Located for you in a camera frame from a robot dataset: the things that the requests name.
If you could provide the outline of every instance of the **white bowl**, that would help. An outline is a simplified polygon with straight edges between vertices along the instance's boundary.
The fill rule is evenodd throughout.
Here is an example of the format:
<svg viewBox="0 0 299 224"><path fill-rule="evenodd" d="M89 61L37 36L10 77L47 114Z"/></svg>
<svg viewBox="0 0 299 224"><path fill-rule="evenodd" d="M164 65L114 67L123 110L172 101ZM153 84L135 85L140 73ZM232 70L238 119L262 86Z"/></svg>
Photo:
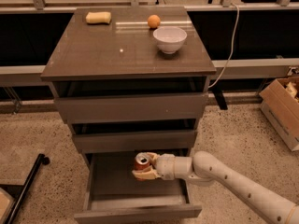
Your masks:
<svg viewBox="0 0 299 224"><path fill-rule="evenodd" d="M163 53L173 54L183 46L187 33L177 26L162 26L153 32L153 37Z"/></svg>

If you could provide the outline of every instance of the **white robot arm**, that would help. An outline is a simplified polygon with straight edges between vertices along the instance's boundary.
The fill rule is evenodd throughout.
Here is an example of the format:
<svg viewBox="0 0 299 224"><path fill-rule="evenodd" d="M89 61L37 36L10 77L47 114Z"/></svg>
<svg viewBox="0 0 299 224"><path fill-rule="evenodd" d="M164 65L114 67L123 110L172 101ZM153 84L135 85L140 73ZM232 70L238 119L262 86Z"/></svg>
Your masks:
<svg viewBox="0 0 299 224"><path fill-rule="evenodd" d="M227 167L213 155L199 151L193 157L139 153L133 175L139 180L184 179L202 186L214 180L223 184L267 223L298 224L299 206Z"/></svg>

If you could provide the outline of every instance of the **dresser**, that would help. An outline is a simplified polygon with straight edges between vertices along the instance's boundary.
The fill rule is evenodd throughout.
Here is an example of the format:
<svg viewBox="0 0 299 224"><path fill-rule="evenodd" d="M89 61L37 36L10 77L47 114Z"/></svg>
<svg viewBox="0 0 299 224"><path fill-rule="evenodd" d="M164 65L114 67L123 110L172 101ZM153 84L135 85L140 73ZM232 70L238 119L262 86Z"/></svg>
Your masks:
<svg viewBox="0 0 299 224"><path fill-rule="evenodd" d="M88 25L88 12L111 12ZM173 55L158 50L148 16L187 32ZM197 217L183 180L137 181L140 151L189 155L215 74L184 7L77 9L41 75L73 143L89 167L78 223Z"/></svg>

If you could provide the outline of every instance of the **concrete floor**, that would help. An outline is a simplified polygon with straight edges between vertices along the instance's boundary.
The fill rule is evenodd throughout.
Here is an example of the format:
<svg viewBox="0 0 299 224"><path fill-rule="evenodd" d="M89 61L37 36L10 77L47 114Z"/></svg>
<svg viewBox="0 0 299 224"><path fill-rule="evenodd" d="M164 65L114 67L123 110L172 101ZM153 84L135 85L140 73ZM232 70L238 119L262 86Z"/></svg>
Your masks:
<svg viewBox="0 0 299 224"><path fill-rule="evenodd" d="M210 98L194 151L208 151L239 173L299 203L299 152L289 151L255 97L228 101L229 109L222 111ZM0 103L0 183L22 184L38 153L50 157L50 165L39 170L15 223L77 223L73 215L82 210L89 170L52 102L47 103L25 103L17 115L9 114L11 104ZM203 206L200 216L158 223L264 223L218 183L189 188L194 203Z"/></svg>

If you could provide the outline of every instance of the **sponge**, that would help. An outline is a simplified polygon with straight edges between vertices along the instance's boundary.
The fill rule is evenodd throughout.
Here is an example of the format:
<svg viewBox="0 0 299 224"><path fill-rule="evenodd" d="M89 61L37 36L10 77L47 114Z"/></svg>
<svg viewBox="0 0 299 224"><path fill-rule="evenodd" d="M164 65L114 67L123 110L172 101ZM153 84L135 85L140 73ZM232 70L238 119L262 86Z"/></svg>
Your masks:
<svg viewBox="0 0 299 224"><path fill-rule="evenodd" d="M106 23L110 24L111 12L89 12L86 16L86 22L89 24Z"/></svg>

